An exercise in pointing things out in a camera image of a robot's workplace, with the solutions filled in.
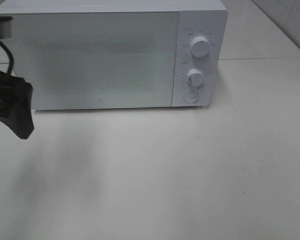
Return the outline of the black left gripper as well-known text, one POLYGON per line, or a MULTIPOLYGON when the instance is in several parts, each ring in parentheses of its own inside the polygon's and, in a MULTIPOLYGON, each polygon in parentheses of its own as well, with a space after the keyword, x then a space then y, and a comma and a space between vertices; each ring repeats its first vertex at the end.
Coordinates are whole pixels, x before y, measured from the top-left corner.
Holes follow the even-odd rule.
POLYGON ((34 130, 32 96, 33 87, 24 78, 0 70, 0 118, 22 140, 34 130))

